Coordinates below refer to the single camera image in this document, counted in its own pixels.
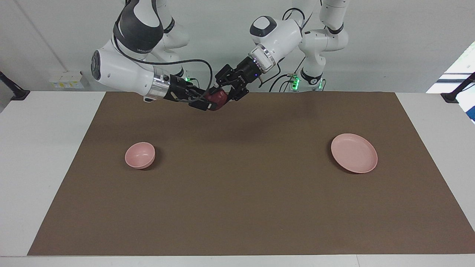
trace blue object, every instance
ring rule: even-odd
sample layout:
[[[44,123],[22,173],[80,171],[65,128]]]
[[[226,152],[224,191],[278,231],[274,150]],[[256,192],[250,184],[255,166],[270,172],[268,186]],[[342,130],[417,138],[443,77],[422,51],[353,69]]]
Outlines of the blue object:
[[[469,111],[467,111],[467,115],[475,121],[475,106],[472,107]]]

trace small bowl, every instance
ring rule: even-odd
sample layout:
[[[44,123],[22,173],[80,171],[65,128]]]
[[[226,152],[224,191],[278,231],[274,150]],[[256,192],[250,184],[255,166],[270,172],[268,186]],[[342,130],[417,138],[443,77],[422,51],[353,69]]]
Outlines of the small bowl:
[[[136,143],[125,152],[125,163],[134,169],[145,169],[155,160],[155,147],[147,142]]]

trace round plate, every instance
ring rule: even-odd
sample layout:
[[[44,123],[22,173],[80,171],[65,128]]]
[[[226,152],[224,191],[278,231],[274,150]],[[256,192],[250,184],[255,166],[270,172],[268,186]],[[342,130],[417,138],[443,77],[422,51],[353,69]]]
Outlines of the round plate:
[[[332,142],[332,154],[343,168],[355,173],[367,173],[378,164],[378,154],[368,140],[352,134],[340,134]]]

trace white robot link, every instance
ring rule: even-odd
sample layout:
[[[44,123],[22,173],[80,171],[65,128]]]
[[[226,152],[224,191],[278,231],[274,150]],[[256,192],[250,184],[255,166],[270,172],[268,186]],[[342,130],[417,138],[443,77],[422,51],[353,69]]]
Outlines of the white robot link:
[[[311,17],[315,0],[300,5],[294,3],[286,19],[269,16],[257,18],[250,28],[256,47],[236,68],[224,66],[212,85],[212,68],[202,59],[179,61],[171,49],[188,44],[189,38],[183,27],[175,23],[165,0],[127,0],[117,19],[113,37],[92,58],[91,71],[100,83],[144,97],[145,102],[159,98],[185,102],[201,110],[217,110],[230,100],[238,101],[249,91],[247,84],[267,73],[295,48],[305,53],[305,64],[300,72],[303,80],[312,87],[320,80],[325,59],[324,51],[343,49],[348,43],[348,34],[343,29],[343,18],[350,0],[323,0],[320,19],[326,25],[322,30],[302,29]],[[154,55],[160,62],[146,58]],[[206,90],[197,88],[181,78],[180,65],[175,75],[159,66],[172,66],[187,62],[202,62],[210,69]],[[230,86],[226,94],[222,87]]]

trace black pole base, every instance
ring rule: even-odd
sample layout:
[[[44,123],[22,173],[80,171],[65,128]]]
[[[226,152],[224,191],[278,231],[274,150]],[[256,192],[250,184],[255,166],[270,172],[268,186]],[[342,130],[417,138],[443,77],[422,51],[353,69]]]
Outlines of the black pole base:
[[[447,103],[449,103],[449,104],[458,104],[457,99],[452,100],[452,99],[449,99],[449,98],[448,98],[448,96],[450,96],[451,93],[441,93],[440,95],[442,96],[442,98],[443,98]]]
[[[22,95],[22,96],[16,96],[16,95],[14,95],[10,100],[11,100],[11,101],[21,101],[21,100],[25,100],[25,98],[27,98],[27,96],[29,95],[30,91],[29,91],[29,90],[23,90],[22,92],[24,93],[24,95]]]

